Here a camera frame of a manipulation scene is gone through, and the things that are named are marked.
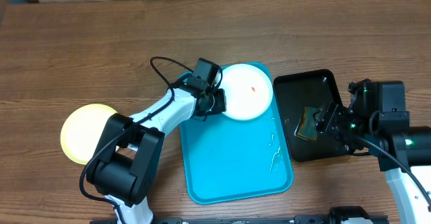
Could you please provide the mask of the green yellow sponge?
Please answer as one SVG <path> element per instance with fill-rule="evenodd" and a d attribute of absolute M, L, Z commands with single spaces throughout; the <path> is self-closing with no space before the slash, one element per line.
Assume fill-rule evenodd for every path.
<path fill-rule="evenodd" d="M 300 122 L 297 126 L 295 135 L 306 141 L 316 142 L 317 141 L 317 120 L 321 113 L 320 108 L 313 108 L 305 106 L 303 113 L 300 117 Z"/>

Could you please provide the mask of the white plate with stain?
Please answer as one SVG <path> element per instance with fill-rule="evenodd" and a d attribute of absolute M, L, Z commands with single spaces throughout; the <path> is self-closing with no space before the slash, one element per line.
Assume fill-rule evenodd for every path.
<path fill-rule="evenodd" d="M 271 105 L 273 89 L 269 77 L 258 67 L 236 64 L 222 71 L 220 88 L 226 97 L 225 116 L 233 120 L 252 120 Z"/>

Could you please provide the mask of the yellow plate with stain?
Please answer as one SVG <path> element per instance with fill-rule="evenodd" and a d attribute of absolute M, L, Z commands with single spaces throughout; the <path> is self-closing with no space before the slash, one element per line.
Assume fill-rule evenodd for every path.
<path fill-rule="evenodd" d="M 73 162 L 86 165 L 91 160 L 107 120 L 117 113 L 103 104 L 89 104 L 75 110 L 64 122 L 60 142 Z"/>

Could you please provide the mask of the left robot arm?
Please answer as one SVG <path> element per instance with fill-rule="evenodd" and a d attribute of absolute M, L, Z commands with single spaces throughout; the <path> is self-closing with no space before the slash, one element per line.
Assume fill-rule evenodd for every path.
<path fill-rule="evenodd" d="M 164 139 L 180 123 L 198 116 L 221 114 L 226 97 L 220 87 L 222 68 L 198 59 L 194 69 L 168 82 L 163 98 L 127 117 L 108 117 L 92 158 L 79 177 L 79 189 L 89 199 L 106 202 L 115 223 L 151 223 L 147 204 Z"/>

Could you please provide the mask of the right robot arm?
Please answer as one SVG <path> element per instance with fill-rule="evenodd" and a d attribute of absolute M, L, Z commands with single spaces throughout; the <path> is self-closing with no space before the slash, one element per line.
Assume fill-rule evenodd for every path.
<path fill-rule="evenodd" d="M 312 115 L 318 136 L 350 154 L 367 148 L 385 174 L 401 223 L 430 222 L 430 127 L 411 126 L 402 81 L 364 79 L 348 85 L 349 106 L 328 103 Z"/>

